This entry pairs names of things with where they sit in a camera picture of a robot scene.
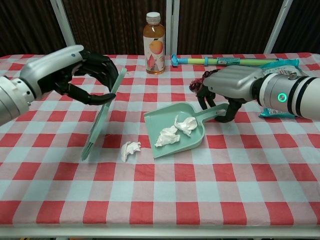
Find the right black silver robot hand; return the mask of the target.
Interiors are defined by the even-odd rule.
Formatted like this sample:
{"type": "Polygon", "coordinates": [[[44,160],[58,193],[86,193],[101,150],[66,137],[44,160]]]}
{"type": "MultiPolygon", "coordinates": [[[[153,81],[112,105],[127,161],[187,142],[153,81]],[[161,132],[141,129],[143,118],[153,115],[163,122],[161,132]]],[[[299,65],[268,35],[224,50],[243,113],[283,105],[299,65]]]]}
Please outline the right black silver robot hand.
{"type": "Polygon", "coordinates": [[[206,71],[202,78],[192,82],[189,89],[196,93],[203,110],[216,105],[214,102],[216,95],[223,96],[228,101],[228,107],[225,115],[215,117],[215,121],[228,123],[234,120],[243,104],[257,99],[256,85],[263,77],[260,68],[231,65],[223,69],[206,71]]]}

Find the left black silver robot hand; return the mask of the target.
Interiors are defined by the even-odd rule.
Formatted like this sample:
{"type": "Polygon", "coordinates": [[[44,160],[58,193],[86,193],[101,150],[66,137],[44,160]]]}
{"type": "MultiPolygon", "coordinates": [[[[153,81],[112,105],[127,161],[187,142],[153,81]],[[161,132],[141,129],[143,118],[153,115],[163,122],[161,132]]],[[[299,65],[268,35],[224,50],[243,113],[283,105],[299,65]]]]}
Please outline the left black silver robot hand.
{"type": "Polygon", "coordinates": [[[89,75],[111,91],[119,75],[113,61],[100,53],[90,52],[82,45],[72,45],[24,65],[19,79],[30,88],[36,101],[56,91],[85,105],[99,106],[111,102],[116,94],[89,94],[71,83],[74,76],[89,75]]]}

